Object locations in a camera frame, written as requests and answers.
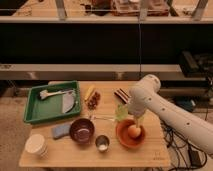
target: brown bowl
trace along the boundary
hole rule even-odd
[[[140,126],[141,128],[141,134],[137,138],[131,138],[128,135],[128,128],[131,125],[134,125],[135,122],[132,119],[125,119],[121,122],[119,122],[116,126],[116,136],[119,140],[119,142],[128,148],[138,148],[141,146],[145,139],[145,130],[143,126]]]
[[[94,132],[95,127],[89,119],[77,119],[70,126],[70,137],[79,144],[89,143]]]

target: paper cup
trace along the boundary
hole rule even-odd
[[[43,156],[47,152],[47,145],[45,143],[44,136],[41,134],[31,135],[26,144],[25,150],[37,156]]]

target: egg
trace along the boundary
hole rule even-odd
[[[131,125],[128,127],[127,132],[131,138],[137,138],[141,134],[141,128],[137,128],[136,125]]]

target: box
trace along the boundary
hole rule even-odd
[[[42,90],[56,92],[64,89],[74,89],[76,93],[75,105],[67,113],[62,113],[62,94],[47,97],[44,100],[39,99]],[[60,84],[44,85],[32,87],[28,94],[27,104],[24,114],[24,122],[39,124],[44,122],[56,121],[69,118],[80,114],[81,100],[80,89],[77,81],[69,81]]]

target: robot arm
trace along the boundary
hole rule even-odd
[[[156,92],[160,86],[160,80],[156,76],[147,75],[131,87],[129,112],[137,116],[148,108],[207,154],[212,155],[213,125],[159,96]]]

